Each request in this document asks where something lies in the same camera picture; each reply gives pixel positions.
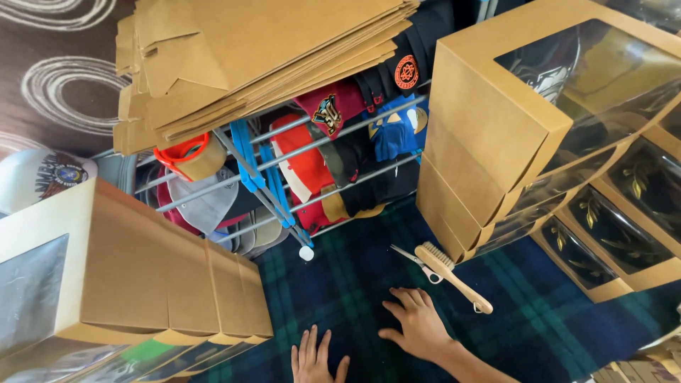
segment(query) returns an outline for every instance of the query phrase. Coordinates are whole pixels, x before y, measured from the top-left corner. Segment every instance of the plaid rug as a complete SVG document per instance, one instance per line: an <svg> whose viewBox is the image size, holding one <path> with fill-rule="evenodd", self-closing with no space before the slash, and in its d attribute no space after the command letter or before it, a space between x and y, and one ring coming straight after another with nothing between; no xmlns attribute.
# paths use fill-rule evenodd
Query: plaid rug
<svg viewBox="0 0 681 383"><path fill-rule="evenodd" d="M451 284L430 284L415 263L390 249L413 251L425 241L435 238L413 198L317 237L311 262L298 256L299 244L289 237L257 259L274 338L191 382L292 382L291 345L312 324L333 330L332 370L350 355L347 382L454 381L378 338L380 328L400 328L381 306L395 301L391 286L425 289L449 334L523 383L583 378L679 323L681 281L595 305L530 238L456 267L494 306L491 315L477 314Z"/></svg>

